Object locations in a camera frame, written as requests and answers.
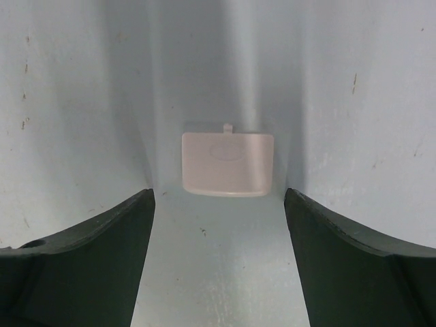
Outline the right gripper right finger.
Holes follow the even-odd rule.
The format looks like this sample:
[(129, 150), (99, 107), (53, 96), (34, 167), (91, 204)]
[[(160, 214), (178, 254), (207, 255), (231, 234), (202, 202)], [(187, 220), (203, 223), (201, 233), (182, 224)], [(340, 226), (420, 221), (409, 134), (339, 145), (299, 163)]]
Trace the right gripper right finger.
[(312, 326), (434, 326), (435, 250), (288, 189), (285, 215)]

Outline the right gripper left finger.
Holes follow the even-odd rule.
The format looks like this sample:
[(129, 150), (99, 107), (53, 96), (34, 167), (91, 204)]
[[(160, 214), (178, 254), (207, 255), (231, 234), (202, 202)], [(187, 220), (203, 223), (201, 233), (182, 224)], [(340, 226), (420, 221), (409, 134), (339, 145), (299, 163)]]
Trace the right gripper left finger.
[(155, 214), (145, 189), (68, 229), (1, 250), (2, 326), (129, 326)]

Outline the white battery cover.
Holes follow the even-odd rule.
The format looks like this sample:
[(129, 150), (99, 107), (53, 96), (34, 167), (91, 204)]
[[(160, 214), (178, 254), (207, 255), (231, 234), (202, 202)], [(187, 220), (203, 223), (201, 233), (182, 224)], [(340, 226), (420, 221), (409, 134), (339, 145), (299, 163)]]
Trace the white battery cover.
[(182, 182), (189, 193), (251, 198), (270, 193), (275, 139), (270, 134), (185, 132), (181, 140)]

